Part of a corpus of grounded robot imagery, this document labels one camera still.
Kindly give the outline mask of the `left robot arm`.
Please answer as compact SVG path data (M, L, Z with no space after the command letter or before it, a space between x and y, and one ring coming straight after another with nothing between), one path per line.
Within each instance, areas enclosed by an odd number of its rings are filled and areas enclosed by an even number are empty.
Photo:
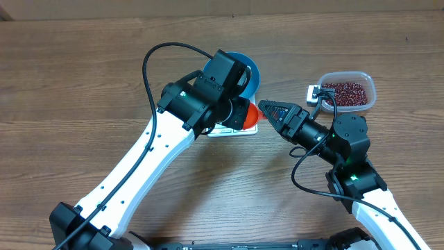
M59 203L49 221L57 249L150 249L128 225L164 170L199 135L220 124L249 128L246 118L258 79L247 56L219 50L204 69L169 83L144 132L117 166L75 206Z

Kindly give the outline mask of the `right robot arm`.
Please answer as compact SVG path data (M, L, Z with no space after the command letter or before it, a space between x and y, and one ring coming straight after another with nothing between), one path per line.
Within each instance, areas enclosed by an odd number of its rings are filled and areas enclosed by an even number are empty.
M327 249L427 249L368 159L364 117L335 114L327 128L294 103L262 100L258 107L280 136L306 151L299 165L308 156L332 165L325 175L329 190L318 194L340 201L362 225L332 236Z

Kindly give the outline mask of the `red measuring scoop blue handle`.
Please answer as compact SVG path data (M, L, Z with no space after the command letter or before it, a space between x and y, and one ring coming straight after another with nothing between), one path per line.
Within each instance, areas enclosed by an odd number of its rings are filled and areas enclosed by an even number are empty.
M264 113L258 109L254 103L250 103L248 107L248 112L243 125L243 130L250 129L257 125L260 120L266 119Z

